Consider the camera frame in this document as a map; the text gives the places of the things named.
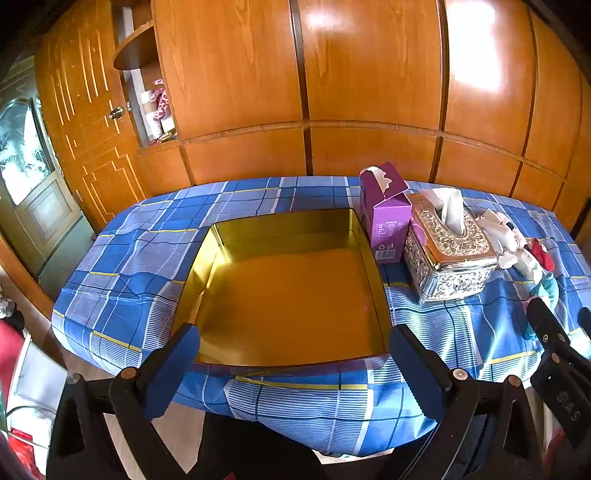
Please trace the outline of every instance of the purple box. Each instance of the purple box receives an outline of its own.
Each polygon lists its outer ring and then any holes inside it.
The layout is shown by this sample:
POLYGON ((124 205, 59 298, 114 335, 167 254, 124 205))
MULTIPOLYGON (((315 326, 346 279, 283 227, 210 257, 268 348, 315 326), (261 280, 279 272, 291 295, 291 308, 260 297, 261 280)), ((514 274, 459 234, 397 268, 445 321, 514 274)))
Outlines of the purple box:
POLYGON ((400 262, 412 205, 404 192, 408 189, 390 162, 378 166, 390 184, 382 192, 374 173, 364 171, 360 176, 361 224, 369 236, 369 243, 377 263, 400 262))

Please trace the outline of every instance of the door handle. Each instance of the door handle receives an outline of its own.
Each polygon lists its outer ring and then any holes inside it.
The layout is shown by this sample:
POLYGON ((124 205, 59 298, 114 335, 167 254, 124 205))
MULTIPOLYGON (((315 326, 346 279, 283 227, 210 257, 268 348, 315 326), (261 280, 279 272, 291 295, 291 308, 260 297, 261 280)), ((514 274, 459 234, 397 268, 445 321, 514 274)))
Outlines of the door handle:
POLYGON ((118 106, 115 107, 115 110, 111 110, 109 115, 107 115, 111 120, 115 120, 116 118, 121 118, 123 116, 123 109, 118 106))

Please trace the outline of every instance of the metal tin box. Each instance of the metal tin box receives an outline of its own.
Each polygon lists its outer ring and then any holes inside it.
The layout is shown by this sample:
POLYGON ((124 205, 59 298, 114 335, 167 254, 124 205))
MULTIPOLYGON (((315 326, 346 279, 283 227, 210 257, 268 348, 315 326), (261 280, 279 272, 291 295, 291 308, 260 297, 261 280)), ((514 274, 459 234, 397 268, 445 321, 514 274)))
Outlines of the metal tin box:
POLYGON ((194 369, 242 375, 378 368, 388 358, 392 328, 378 267, 352 209, 212 225, 172 333, 183 322, 201 336, 194 369))
POLYGON ((404 261, 419 303, 480 293, 497 265, 497 256, 470 212, 464 208, 465 234, 458 236, 445 226, 423 195, 407 196, 413 204, 413 218, 426 237, 420 242, 414 228, 409 228, 404 244, 404 261))

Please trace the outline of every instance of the table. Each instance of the table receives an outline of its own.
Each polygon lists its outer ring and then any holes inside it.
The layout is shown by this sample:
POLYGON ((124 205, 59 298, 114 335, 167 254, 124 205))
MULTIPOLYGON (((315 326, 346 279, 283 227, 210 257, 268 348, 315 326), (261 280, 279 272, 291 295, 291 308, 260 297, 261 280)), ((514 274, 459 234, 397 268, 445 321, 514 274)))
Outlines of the table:
MULTIPOLYGON (((411 191, 433 188, 407 182, 411 191)), ((556 264, 556 316, 574 348, 591 356, 577 312, 591 305, 591 270, 556 216, 499 195, 462 189, 474 213, 505 212, 538 238, 556 264)), ((139 202, 99 235, 56 301, 53 329, 65 348, 117 374, 163 346, 183 283, 207 227, 219 220, 289 210, 354 207, 357 177, 273 177, 206 184, 139 202)), ((480 295, 419 306, 404 263, 380 267, 392 321, 406 323, 426 348, 475 378, 525 385, 540 361, 525 340, 522 301, 534 287, 514 268, 494 271, 480 295)), ((190 372, 175 401, 257 420, 321 452, 370 455, 418 438, 426 419, 398 368, 296 378, 214 377, 190 372)))

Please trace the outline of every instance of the teal cloth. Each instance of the teal cloth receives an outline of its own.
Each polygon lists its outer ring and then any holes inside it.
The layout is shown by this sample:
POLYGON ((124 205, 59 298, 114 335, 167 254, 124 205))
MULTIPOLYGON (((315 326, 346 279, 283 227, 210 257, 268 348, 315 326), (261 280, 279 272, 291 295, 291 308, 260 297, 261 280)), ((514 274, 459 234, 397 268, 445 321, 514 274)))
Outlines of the teal cloth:
MULTIPOLYGON (((530 297, 548 297, 550 299, 550 311, 554 313, 554 309, 558 305, 558 282, 554 278, 552 272, 548 272, 542 277, 540 283, 538 283, 530 292, 530 297)), ((525 329, 524 338, 527 340, 536 340, 534 329, 528 323, 525 329)))

